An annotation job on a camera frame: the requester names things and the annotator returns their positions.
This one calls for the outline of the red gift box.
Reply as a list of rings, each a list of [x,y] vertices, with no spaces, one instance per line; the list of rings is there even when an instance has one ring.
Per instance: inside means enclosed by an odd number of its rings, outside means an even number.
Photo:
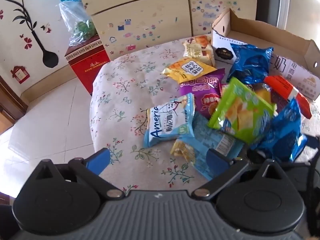
[[[76,76],[90,95],[93,92],[93,82],[102,66],[110,59],[99,35],[67,49],[65,58]]]

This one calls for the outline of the green America snack pack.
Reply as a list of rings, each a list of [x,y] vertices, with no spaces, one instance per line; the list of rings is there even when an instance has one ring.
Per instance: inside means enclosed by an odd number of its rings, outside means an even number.
[[[274,111],[274,105],[233,77],[210,117],[208,127],[250,145],[263,136]]]

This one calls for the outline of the light blue America snack pack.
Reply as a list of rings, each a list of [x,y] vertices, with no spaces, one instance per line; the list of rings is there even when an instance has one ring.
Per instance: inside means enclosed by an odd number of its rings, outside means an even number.
[[[148,109],[143,147],[150,148],[178,138],[193,138],[194,115],[195,96],[192,93]]]

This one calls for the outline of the cream bread pack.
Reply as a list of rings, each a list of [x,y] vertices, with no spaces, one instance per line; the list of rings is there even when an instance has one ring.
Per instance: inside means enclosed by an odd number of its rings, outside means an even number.
[[[183,42],[184,57],[197,59],[209,66],[215,66],[212,39],[207,35],[191,37]]]

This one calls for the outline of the cream sideboard cabinet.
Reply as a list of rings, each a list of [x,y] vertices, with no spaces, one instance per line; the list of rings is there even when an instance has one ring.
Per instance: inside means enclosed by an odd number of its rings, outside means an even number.
[[[210,34],[226,9],[255,19],[257,0],[82,0],[109,59],[173,40]]]

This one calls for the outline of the blue foil pack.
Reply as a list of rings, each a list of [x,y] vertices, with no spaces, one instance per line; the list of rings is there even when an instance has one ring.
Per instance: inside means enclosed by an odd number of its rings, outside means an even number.
[[[229,71],[227,83],[235,77],[245,85],[262,83],[269,75],[273,47],[265,49],[251,44],[231,44],[236,59]]]
[[[301,112],[296,99],[292,99],[282,111],[268,123],[262,138],[250,149],[263,154],[266,159],[281,163],[293,162],[307,143],[300,131]]]

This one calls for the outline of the wooden door frame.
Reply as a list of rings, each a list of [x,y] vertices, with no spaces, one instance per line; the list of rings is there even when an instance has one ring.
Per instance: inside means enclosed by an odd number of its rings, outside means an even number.
[[[0,77],[0,81],[0,130],[2,134],[26,114],[28,105],[17,96],[2,77]]]

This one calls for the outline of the light blue barcode snack pack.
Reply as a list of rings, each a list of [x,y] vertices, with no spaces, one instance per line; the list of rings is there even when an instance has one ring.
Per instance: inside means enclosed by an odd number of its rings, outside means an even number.
[[[200,153],[206,153],[214,149],[229,159],[236,158],[244,143],[234,137],[208,127],[208,120],[196,112],[193,119],[193,138],[180,138],[186,144],[192,146],[195,151],[195,158]]]

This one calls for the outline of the red noodle pack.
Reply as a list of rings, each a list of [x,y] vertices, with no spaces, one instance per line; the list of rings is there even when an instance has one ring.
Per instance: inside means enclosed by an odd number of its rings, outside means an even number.
[[[293,86],[289,81],[284,77],[276,76],[267,76],[264,78],[264,83],[270,86],[277,94],[279,94],[283,99],[291,101],[296,99],[301,113],[307,118],[311,119],[311,109],[310,103],[306,97],[299,92],[299,90]]]

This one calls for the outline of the clear plastic bag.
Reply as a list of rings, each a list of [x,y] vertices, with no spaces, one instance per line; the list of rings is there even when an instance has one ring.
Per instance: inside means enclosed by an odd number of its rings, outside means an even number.
[[[68,32],[69,46],[78,46],[97,34],[92,19],[89,17],[81,1],[63,1],[59,3],[62,19]]]

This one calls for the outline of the small yellow snack pack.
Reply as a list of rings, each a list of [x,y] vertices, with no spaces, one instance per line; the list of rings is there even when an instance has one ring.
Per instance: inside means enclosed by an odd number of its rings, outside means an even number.
[[[195,161],[194,148],[180,139],[177,139],[170,151],[171,155],[183,157],[188,163]]]

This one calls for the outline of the purple snack pack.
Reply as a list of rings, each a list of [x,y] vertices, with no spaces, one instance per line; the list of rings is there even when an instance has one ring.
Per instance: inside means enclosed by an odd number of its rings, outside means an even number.
[[[193,93],[196,110],[207,119],[215,112],[221,99],[221,85],[225,68],[217,69],[195,80],[180,84],[180,94]]]

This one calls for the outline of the yellow little waffle pack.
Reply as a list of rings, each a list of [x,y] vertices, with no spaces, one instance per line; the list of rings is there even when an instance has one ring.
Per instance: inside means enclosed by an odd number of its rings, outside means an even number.
[[[195,80],[216,70],[215,67],[205,64],[200,60],[185,57],[165,67],[161,74],[170,77],[180,84]]]

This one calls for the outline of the cardboard milk box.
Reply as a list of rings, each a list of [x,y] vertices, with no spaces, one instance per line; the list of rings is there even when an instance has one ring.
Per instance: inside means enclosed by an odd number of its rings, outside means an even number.
[[[232,44],[272,47],[270,75],[281,75],[311,100],[319,97],[319,48],[313,40],[265,22],[238,18],[227,9],[212,23],[212,46],[218,66],[235,62]]]

